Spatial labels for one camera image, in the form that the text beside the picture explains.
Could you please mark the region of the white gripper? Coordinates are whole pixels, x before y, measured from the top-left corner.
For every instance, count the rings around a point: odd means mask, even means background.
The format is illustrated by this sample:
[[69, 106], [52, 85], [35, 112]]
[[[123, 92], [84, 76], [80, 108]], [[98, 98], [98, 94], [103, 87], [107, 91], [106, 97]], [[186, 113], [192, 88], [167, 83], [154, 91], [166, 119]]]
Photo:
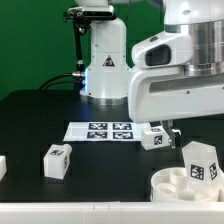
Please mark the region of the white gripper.
[[179, 147], [181, 131], [172, 120], [224, 113], [224, 72], [189, 77], [179, 67], [134, 67], [128, 112], [136, 123], [161, 121], [170, 146]]

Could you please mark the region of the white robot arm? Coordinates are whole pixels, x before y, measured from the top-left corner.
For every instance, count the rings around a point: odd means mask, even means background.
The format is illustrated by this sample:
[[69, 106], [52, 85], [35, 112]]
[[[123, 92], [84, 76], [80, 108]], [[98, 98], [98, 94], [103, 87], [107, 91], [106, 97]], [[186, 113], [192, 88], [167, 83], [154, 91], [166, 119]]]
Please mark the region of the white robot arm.
[[145, 123], [141, 144], [149, 150], [174, 143], [171, 120], [224, 113], [224, 0], [148, 0], [164, 12], [164, 30], [132, 48], [126, 64], [126, 26], [114, 3], [83, 0], [92, 24], [91, 62], [84, 99], [128, 102], [129, 118]]

